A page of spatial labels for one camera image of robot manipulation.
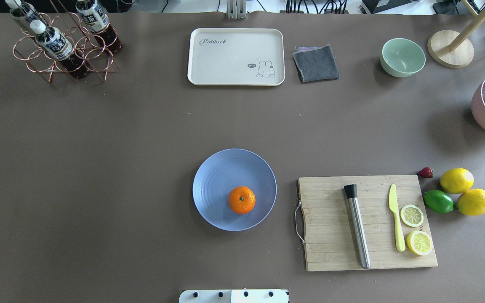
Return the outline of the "lemon slice upper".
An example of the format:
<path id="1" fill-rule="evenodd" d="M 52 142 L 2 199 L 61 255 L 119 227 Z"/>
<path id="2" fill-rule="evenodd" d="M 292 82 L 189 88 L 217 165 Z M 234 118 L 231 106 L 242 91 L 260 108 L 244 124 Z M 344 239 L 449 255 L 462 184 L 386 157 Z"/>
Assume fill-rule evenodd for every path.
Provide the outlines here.
<path id="1" fill-rule="evenodd" d="M 423 211 L 416 205 L 406 205 L 400 210 L 400 219 L 409 227 L 417 228 L 424 222 L 425 215 Z"/>

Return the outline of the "grey folded cloth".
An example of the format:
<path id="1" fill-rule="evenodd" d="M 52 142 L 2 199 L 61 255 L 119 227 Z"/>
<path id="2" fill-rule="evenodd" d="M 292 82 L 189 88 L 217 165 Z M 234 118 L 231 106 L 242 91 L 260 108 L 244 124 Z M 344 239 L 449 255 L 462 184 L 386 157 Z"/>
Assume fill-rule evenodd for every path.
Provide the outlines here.
<path id="1" fill-rule="evenodd" d="M 329 44 L 322 47 L 298 47 L 292 53 L 302 83 L 336 80 L 339 70 Z"/>

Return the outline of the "green bowl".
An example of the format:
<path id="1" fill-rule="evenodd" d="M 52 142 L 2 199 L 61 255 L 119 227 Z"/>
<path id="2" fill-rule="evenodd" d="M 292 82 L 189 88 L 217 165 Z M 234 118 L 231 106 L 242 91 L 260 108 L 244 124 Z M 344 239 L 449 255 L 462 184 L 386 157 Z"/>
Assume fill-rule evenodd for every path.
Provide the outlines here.
<path id="1" fill-rule="evenodd" d="M 426 64 L 423 49 L 405 38 L 393 38 L 383 44 L 380 63 L 393 77 L 409 77 L 421 71 Z"/>

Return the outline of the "orange mandarin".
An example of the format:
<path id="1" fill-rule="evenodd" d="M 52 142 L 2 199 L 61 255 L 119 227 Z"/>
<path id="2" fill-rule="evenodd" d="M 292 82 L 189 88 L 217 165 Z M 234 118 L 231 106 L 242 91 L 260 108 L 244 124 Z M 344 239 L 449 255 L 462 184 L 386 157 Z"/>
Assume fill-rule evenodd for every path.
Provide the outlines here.
<path id="1" fill-rule="evenodd" d="M 247 214 L 256 205 L 256 196 L 250 188 L 239 186 L 231 190 L 228 196 L 228 205 L 234 213 Z"/>

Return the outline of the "cream rabbit tray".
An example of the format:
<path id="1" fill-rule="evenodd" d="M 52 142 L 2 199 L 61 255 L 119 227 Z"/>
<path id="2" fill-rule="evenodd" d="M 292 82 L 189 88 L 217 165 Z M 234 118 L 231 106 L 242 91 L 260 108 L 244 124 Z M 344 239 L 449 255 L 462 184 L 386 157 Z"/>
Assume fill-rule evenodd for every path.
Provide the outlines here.
<path id="1" fill-rule="evenodd" d="M 272 28 L 198 28 L 187 79 L 202 86 L 277 86 L 285 80 L 283 35 Z"/>

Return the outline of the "blue plate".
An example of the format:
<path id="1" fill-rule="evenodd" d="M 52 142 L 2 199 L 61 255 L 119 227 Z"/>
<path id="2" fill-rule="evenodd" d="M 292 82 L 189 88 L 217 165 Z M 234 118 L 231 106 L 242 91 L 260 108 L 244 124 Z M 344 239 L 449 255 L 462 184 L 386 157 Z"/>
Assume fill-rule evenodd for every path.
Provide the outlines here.
<path id="1" fill-rule="evenodd" d="M 255 207 L 237 214 L 228 204 L 229 193 L 246 186 L 256 196 Z M 225 231 L 244 231 L 260 224 L 272 211 L 277 181 L 269 164 L 245 149 L 226 149 L 211 155 L 198 168 L 192 194 L 197 211 L 212 226 Z"/>

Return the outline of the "yellow lemon outer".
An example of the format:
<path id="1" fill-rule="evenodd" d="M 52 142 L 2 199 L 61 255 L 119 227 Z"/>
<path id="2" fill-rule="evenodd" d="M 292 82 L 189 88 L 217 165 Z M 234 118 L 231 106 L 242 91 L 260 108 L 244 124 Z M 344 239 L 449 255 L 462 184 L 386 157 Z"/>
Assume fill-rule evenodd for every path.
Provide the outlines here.
<path id="1" fill-rule="evenodd" d="M 485 214 L 485 190 L 470 189 L 459 196 L 456 209 L 464 215 Z"/>

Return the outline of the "yellow lemon near strawberry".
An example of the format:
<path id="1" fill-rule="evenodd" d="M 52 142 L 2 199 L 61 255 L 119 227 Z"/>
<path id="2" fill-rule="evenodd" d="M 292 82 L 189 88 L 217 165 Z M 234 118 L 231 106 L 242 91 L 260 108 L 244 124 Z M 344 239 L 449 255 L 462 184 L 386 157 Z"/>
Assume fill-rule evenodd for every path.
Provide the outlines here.
<path id="1" fill-rule="evenodd" d="M 463 167 L 447 170 L 439 180 L 441 188 L 451 194 L 462 194 L 474 184 L 474 175 Z"/>

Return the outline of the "green lime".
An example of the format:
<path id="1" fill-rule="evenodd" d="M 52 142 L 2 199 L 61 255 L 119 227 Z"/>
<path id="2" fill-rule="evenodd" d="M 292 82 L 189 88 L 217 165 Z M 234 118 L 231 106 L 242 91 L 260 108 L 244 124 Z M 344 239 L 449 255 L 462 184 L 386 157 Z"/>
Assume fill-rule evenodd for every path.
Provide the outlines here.
<path id="1" fill-rule="evenodd" d="M 437 213 L 450 213 L 454 209 L 452 197 L 440 190 L 430 190 L 423 194 L 423 200 L 429 209 Z"/>

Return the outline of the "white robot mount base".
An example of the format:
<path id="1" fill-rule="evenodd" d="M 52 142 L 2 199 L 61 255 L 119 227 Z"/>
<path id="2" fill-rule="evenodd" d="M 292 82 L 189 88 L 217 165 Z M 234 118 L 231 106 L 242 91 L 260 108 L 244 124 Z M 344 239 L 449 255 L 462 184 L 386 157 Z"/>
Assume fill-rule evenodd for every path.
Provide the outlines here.
<path id="1" fill-rule="evenodd" d="M 289 303 L 288 290 L 279 288 L 185 290 L 179 303 Z"/>

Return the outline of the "tea bottle front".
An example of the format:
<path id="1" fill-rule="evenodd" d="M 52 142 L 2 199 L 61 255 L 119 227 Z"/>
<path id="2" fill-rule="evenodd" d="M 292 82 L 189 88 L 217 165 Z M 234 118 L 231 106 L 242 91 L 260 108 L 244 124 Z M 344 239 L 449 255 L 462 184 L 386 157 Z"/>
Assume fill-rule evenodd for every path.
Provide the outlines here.
<path id="1" fill-rule="evenodd" d="M 59 29 L 34 20 L 30 28 L 35 34 L 34 40 L 49 57 L 60 63 L 65 71 L 76 79 L 86 77 L 89 72 L 88 63 L 79 57 L 75 47 Z"/>

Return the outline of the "tea bottle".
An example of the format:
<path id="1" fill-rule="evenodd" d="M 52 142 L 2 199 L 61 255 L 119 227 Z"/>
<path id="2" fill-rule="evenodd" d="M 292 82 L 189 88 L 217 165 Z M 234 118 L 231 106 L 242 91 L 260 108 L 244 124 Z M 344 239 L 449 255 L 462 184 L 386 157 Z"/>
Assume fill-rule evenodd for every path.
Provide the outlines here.
<path id="1" fill-rule="evenodd" d="M 33 5 L 21 0 L 6 0 L 12 19 L 21 27 L 24 32 L 31 33 L 30 24 L 39 20 L 47 25 L 44 17 L 34 8 Z"/>
<path id="2" fill-rule="evenodd" d="M 89 72 L 88 63 L 79 57 L 75 47 L 59 29 L 34 20 L 30 28 L 35 34 L 34 40 L 49 57 L 60 63 L 65 71 L 76 79 L 86 77 Z"/>
<path id="3" fill-rule="evenodd" d="M 123 45 L 115 29 L 110 24 L 104 8 L 96 0 L 77 0 L 75 4 L 85 27 L 89 30 L 97 45 L 104 47 L 104 52 L 119 52 Z"/>

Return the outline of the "lemon slice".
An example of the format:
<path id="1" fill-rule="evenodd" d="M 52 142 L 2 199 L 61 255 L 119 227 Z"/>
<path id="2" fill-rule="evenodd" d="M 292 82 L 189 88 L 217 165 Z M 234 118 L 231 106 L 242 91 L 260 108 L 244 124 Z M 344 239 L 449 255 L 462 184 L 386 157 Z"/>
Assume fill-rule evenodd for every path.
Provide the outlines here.
<path id="1" fill-rule="evenodd" d="M 406 236 L 406 245 L 409 250 L 419 256 L 429 255 L 433 250 L 432 239 L 423 231 L 412 231 Z"/>
<path id="2" fill-rule="evenodd" d="M 406 205 L 400 210 L 400 219 L 409 227 L 417 228 L 424 222 L 425 215 L 423 211 L 416 205 Z"/>

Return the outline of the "tea bottle back left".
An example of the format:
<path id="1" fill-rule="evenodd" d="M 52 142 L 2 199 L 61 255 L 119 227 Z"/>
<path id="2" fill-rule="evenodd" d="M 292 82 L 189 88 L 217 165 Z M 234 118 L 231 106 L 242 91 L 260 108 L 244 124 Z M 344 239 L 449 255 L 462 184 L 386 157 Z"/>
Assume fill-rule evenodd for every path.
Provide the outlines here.
<path id="1" fill-rule="evenodd" d="M 31 33 L 30 24 L 39 20 L 47 25 L 44 17 L 34 8 L 33 5 L 21 0 L 6 0 L 12 19 L 21 27 L 24 32 Z"/>

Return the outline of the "red strawberry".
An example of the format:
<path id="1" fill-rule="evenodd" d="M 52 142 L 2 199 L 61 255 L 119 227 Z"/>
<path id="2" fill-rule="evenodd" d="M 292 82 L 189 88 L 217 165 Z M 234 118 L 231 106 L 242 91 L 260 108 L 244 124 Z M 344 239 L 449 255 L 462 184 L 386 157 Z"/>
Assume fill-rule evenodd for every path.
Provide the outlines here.
<path id="1" fill-rule="evenodd" d="M 416 174 L 419 177 L 429 179 L 429 178 L 433 178 L 434 171 L 431 167 L 424 167 L 423 169 L 419 170 Z"/>

